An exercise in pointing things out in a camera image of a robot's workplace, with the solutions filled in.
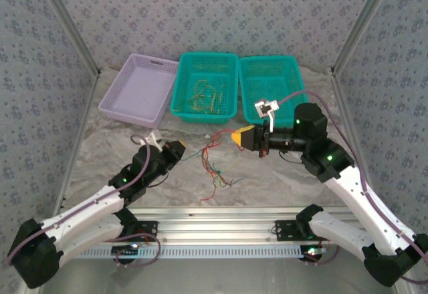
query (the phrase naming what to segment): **gray wall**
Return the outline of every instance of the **gray wall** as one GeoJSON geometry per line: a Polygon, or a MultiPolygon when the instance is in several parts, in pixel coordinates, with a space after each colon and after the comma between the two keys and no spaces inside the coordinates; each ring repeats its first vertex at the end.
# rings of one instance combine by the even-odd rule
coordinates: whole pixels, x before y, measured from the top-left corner
{"type": "Polygon", "coordinates": [[[130,53],[290,54],[332,65],[364,0],[63,0],[99,66],[130,53]]]}
{"type": "Polygon", "coordinates": [[[384,0],[339,75],[372,187],[404,222],[425,233],[427,35],[428,0],[384,0]]]}
{"type": "Polygon", "coordinates": [[[52,214],[93,80],[46,0],[0,0],[0,293],[17,228],[52,214]]]}

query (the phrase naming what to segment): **table surface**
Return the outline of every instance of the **table surface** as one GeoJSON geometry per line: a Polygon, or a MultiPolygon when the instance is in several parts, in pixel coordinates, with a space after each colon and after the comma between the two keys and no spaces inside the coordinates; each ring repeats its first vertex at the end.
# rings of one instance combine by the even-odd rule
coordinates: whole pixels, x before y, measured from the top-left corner
{"type": "MultiPolygon", "coordinates": [[[[301,67],[300,72],[306,89],[320,94],[331,109],[335,120],[343,128],[337,101],[332,89],[332,78],[301,67]]],[[[150,129],[117,122],[107,118],[98,110],[117,71],[104,68],[96,85],[94,99],[90,106],[84,139],[72,168],[72,178],[66,190],[65,207],[72,207],[102,188],[120,169],[131,162],[138,146],[130,141],[131,134],[147,136],[150,129]]],[[[185,155],[194,154],[203,148],[214,133],[247,125],[242,111],[242,102],[236,117],[225,125],[190,124],[171,115],[169,111],[159,130],[165,140],[182,140],[186,143],[185,155]]],[[[344,144],[332,122],[328,124],[329,136],[344,144]]],[[[298,161],[297,156],[285,157],[298,161]]],[[[232,187],[218,188],[208,201],[201,199],[213,194],[211,177],[201,166],[201,159],[193,157],[179,162],[170,172],[169,178],[130,205],[130,207],[159,206],[306,206],[312,203],[320,206],[342,206],[343,202],[326,186],[309,174],[303,165],[282,160],[278,153],[258,158],[257,153],[240,152],[229,135],[223,136],[223,143],[209,151],[210,163],[222,170],[228,180],[242,178],[232,187]]]]}

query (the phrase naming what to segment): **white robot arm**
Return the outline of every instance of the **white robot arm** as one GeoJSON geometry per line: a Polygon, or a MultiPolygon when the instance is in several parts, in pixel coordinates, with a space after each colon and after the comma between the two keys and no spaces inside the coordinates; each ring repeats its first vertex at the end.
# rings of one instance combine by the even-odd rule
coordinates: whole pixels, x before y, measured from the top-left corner
{"type": "Polygon", "coordinates": [[[145,194],[159,176],[166,175],[184,154],[179,141],[145,146],[95,195],[40,223],[24,222],[13,241],[7,262],[30,289],[49,281],[77,254],[117,237],[134,235],[138,220],[126,208],[145,194]]]}
{"type": "Polygon", "coordinates": [[[275,128],[273,113],[286,100],[308,91],[296,92],[276,103],[263,100],[255,104],[260,117],[270,123],[252,125],[232,134],[232,139],[259,157],[270,150],[302,152],[305,169],[336,193],[355,214],[365,231],[334,219],[323,209],[311,205],[296,217],[303,237],[334,241],[364,261],[368,272],[385,286],[392,286],[421,257],[428,262],[428,236],[416,235],[403,224],[365,182],[354,159],[327,137],[327,118],[316,104],[303,103],[294,110],[293,128],[275,128]]]}

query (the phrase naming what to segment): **green wire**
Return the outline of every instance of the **green wire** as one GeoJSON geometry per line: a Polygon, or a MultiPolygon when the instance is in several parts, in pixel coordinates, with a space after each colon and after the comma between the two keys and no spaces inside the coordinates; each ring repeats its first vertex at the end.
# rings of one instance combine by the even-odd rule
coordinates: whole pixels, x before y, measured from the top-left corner
{"type": "Polygon", "coordinates": [[[234,182],[232,182],[232,183],[231,183],[231,185],[234,185],[234,184],[236,184],[237,182],[240,182],[241,180],[243,180],[243,178],[240,178],[240,179],[238,179],[238,180],[235,180],[234,182]]]}
{"type": "Polygon", "coordinates": [[[209,166],[211,167],[210,169],[213,170],[217,175],[219,175],[219,176],[221,175],[221,171],[216,169],[214,162],[212,165],[209,165],[209,166]]]}
{"type": "Polygon", "coordinates": [[[182,161],[182,162],[185,162],[186,160],[188,160],[188,159],[190,159],[190,158],[192,158],[192,157],[198,156],[198,155],[199,155],[199,153],[200,153],[200,152],[202,152],[202,150],[203,150],[203,148],[201,148],[200,150],[198,150],[196,153],[191,154],[189,157],[182,158],[182,159],[181,159],[181,161],[182,161]]]}

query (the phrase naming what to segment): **purple cable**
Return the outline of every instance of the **purple cable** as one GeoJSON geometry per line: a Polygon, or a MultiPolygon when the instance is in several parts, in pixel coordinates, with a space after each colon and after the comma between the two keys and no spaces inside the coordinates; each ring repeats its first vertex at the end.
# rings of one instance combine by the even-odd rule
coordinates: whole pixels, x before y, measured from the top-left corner
{"type": "Polygon", "coordinates": [[[116,262],[116,264],[118,266],[123,266],[123,267],[132,267],[132,268],[137,268],[137,267],[144,267],[144,266],[149,266],[151,264],[153,264],[154,262],[156,262],[159,258],[159,255],[161,255],[161,242],[159,241],[159,239],[154,236],[153,234],[148,234],[148,233],[138,233],[138,234],[133,234],[133,235],[128,235],[128,236],[123,236],[123,237],[118,237],[117,239],[112,239],[108,242],[120,242],[120,241],[126,241],[127,239],[133,239],[134,237],[150,237],[151,239],[153,239],[154,241],[156,241],[156,243],[158,243],[158,251],[156,253],[156,255],[148,262],[145,263],[141,263],[141,264],[135,264],[135,265],[129,265],[129,264],[121,264],[119,262],[119,256],[120,254],[122,254],[125,250],[122,249],[120,251],[118,251],[116,253],[116,256],[114,258],[114,261],[116,262]]]}
{"type": "Polygon", "coordinates": [[[101,200],[117,193],[120,192],[122,190],[124,190],[125,188],[128,188],[129,186],[133,185],[138,179],[141,178],[141,176],[144,174],[144,172],[147,169],[148,166],[148,160],[150,159],[150,145],[148,144],[147,140],[142,137],[141,138],[142,141],[146,144],[146,148],[147,148],[147,156],[146,156],[146,161],[144,162],[144,166],[142,167],[141,171],[138,173],[138,175],[136,175],[136,177],[131,180],[129,183],[121,186],[120,188],[114,189],[110,192],[108,192],[107,194],[104,194],[100,197],[98,197],[96,200],[93,200],[92,202],[88,202],[85,205],[83,205],[80,208],[77,208],[76,210],[74,210],[73,212],[71,212],[70,214],[66,215],[65,217],[61,218],[58,222],[56,222],[55,224],[52,224],[48,227],[45,227],[44,229],[41,229],[40,231],[32,234],[30,237],[27,237],[26,239],[24,239],[22,242],[20,242],[19,245],[17,245],[13,251],[11,251],[11,254],[7,257],[7,264],[10,266],[12,265],[12,259],[14,258],[14,256],[29,242],[31,242],[32,240],[34,240],[36,237],[52,230],[55,226],[60,226],[62,223],[64,223],[66,220],[70,219],[71,217],[73,217],[74,215],[82,212],[83,210],[87,209],[88,207],[91,207],[92,205],[94,205],[96,202],[100,202],[101,200]]]}
{"type": "MultiPolygon", "coordinates": [[[[342,132],[342,130],[339,128],[339,125],[337,124],[336,120],[334,120],[332,112],[330,111],[330,108],[328,108],[326,102],[320,97],[320,95],[318,95],[316,92],[313,92],[311,90],[299,90],[298,92],[294,92],[291,95],[285,97],[283,100],[278,102],[278,105],[281,106],[284,102],[287,102],[288,100],[290,100],[293,97],[296,97],[298,95],[301,94],[310,94],[311,96],[316,97],[321,104],[324,106],[324,108],[327,111],[328,116],[330,117],[334,127],[336,128],[336,130],[338,131],[338,133],[340,134],[340,136],[343,138],[343,140],[345,141],[346,145],[349,147],[349,150],[352,152],[352,155],[355,158],[355,162],[356,165],[358,166],[358,168],[360,169],[360,180],[361,180],[361,186],[362,186],[362,190],[364,192],[367,191],[367,185],[366,185],[366,181],[367,181],[367,175],[366,175],[366,171],[364,170],[364,167],[362,166],[362,162],[361,159],[358,157],[358,154],[355,152],[354,148],[351,146],[350,142],[348,141],[348,138],[344,135],[344,133],[342,132]]],[[[394,225],[393,222],[391,222],[391,220],[382,212],[382,210],[376,205],[375,201],[373,200],[372,196],[369,193],[365,194],[367,197],[368,202],[370,203],[370,205],[373,207],[374,211],[377,212],[377,214],[382,217],[382,219],[398,234],[401,234],[401,230],[394,225]]],[[[428,256],[405,234],[402,234],[401,237],[408,242],[408,244],[410,246],[412,246],[415,251],[417,251],[417,253],[422,257],[422,259],[426,262],[426,264],[428,265],[428,256]]],[[[408,281],[410,283],[416,284],[416,285],[428,285],[428,279],[424,280],[424,281],[415,281],[413,279],[409,279],[405,276],[401,277],[403,280],[408,281]]]]}

